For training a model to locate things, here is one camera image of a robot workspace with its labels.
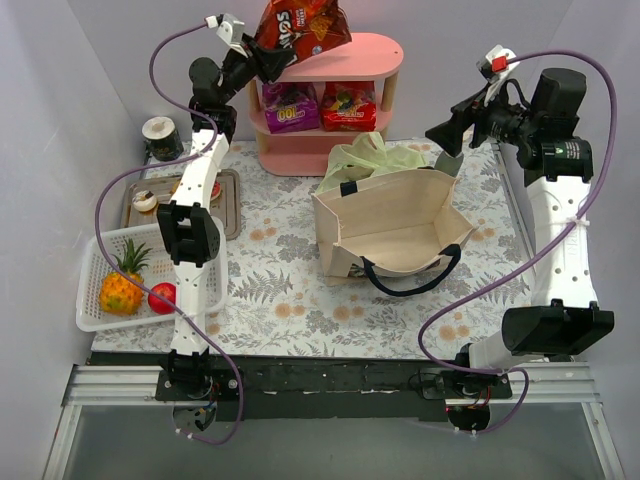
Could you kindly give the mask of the yellow toy madeleine cake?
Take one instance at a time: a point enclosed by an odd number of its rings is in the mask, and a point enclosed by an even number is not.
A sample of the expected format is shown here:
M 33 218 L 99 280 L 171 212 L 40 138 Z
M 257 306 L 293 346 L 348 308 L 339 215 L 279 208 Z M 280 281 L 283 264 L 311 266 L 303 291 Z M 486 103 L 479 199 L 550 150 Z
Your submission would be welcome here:
M 180 181 L 178 180 L 173 184 L 173 186 L 172 186 L 172 188 L 170 190 L 170 195 L 171 196 L 173 196 L 176 193 L 176 191 L 179 188 L 179 186 L 180 186 Z

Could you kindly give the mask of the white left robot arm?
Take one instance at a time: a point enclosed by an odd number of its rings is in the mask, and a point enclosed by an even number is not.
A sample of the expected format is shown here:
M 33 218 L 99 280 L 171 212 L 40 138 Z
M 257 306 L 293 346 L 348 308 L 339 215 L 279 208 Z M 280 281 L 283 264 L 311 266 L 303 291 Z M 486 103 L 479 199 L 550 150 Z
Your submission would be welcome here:
M 162 364 L 170 385 L 188 398 L 205 398 L 213 386 L 205 327 L 206 282 L 221 258 L 222 232 L 209 213 L 220 164 L 235 132 L 236 112 L 228 102 L 254 78 L 275 82 L 296 61 L 292 47 L 267 49 L 243 40 L 217 65 L 207 57 L 189 68 L 192 97 L 192 155 L 169 203 L 157 219 L 176 275 L 176 320 L 171 351 Z

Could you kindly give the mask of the red white snack bag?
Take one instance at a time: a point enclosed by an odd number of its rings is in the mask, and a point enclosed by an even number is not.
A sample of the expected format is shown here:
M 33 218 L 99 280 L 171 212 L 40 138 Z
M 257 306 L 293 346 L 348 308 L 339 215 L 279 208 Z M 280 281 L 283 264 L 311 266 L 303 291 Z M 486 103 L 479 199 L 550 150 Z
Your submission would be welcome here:
M 290 65 L 352 41 L 344 11 L 336 0 L 273 0 L 254 36 L 267 49 L 294 50 Z

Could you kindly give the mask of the beige canvas tote bag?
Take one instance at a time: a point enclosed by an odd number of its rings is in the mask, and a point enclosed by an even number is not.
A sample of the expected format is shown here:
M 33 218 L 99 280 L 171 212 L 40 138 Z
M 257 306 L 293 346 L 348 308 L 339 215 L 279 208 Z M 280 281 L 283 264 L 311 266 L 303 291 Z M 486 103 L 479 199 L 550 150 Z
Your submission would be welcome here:
M 452 203 L 456 179 L 431 168 L 341 183 L 312 196 L 325 282 L 368 281 L 393 297 L 435 289 L 475 227 Z

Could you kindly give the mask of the purple snack package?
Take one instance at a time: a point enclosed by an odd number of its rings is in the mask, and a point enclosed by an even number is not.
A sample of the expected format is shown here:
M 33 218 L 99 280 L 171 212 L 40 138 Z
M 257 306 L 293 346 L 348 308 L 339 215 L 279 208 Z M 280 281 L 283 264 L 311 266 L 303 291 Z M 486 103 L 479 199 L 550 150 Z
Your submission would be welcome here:
M 267 127 L 272 134 L 320 127 L 319 104 L 311 82 L 263 84 L 262 99 Z

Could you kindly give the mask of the green plastic grocery bag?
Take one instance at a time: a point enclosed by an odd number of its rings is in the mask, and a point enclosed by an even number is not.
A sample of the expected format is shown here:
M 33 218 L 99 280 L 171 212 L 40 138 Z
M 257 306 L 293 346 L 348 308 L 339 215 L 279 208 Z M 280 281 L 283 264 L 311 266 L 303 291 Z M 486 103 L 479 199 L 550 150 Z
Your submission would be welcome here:
M 341 183 L 376 177 L 428 165 L 421 152 L 404 145 L 389 147 L 378 132 L 360 133 L 351 144 L 334 146 L 317 195 Z

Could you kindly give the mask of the toy pineapple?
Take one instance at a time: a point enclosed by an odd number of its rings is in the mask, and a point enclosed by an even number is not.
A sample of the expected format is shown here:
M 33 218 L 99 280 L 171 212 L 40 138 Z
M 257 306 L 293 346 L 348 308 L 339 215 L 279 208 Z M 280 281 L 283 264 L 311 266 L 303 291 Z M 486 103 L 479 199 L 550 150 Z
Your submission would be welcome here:
M 136 282 L 143 284 L 142 270 L 148 266 L 147 258 L 151 251 L 144 243 L 136 245 L 132 239 L 124 244 L 123 252 L 116 255 L 117 267 Z M 101 309 L 117 316 L 135 314 L 142 304 L 143 290 L 116 271 L 110 272 L 103 280 L 99 302 Z

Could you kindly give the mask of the red snack package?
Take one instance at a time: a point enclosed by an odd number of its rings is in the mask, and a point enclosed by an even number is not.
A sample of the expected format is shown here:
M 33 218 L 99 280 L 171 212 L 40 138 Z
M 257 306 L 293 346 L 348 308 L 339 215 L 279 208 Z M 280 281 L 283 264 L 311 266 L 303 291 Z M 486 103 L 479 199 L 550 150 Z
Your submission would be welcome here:
M 327 82 L 320 112 L 327 131 L 374 131 L 377 121 L 374 82 Z

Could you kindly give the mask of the red toy apple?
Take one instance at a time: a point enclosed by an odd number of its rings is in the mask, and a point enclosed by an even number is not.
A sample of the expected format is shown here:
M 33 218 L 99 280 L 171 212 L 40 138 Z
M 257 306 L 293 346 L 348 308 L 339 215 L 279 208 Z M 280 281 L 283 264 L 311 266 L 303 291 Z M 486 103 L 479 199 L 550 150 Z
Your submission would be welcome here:
M 157 315 L 167 315 L 175 312 L 176 286 L 169 282 L 162 282 L 152 288 L 152 294 L 147 297 L 149 308 Z

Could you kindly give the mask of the red frosted toy donut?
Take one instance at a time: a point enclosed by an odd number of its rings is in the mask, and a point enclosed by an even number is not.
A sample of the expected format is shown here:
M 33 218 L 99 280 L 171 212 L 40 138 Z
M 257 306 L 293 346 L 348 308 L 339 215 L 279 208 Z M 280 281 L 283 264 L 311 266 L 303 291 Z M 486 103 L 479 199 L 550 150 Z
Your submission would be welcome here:
M 212 201 L 216 200 L 216 199 L 221 195 L 221 193 L 222 193 L 222 187 L 221 187 L 221 184 L 220 184 L 218 181 L 216 181 L 216 182 L 214 183 L 214 186 L 213 186 L 213 189 L 212 189 L 212 192 L 211 192 L 210 199 L 211 199 Z

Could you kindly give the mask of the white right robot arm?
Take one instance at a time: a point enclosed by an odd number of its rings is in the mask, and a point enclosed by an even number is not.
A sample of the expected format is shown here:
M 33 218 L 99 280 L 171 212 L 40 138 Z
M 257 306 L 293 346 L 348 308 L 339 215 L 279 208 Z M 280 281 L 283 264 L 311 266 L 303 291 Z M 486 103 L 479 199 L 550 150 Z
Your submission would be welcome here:
M 489 375 L 543 357 L 580 354 L 614 328 L 614 314 L 600 306 L 589 266 L 586 210 L 596 192 L 592 148 L 574 133 L 586 77 L 547 68 L 532 99 L 513 104 L 508 88 L 517 84 L 507 72 L 495 75 L 455 105 L 449 121 L 426 133 L 447 153 L 460 152 L 468 127 L 474 129 L 472 147 L 487 138 L 516 147 L 534 214 L 530 306 L 508 309 L 498 333 L 442 364 L 454 370 L 454 389 L 469 398 L 486 389 Z

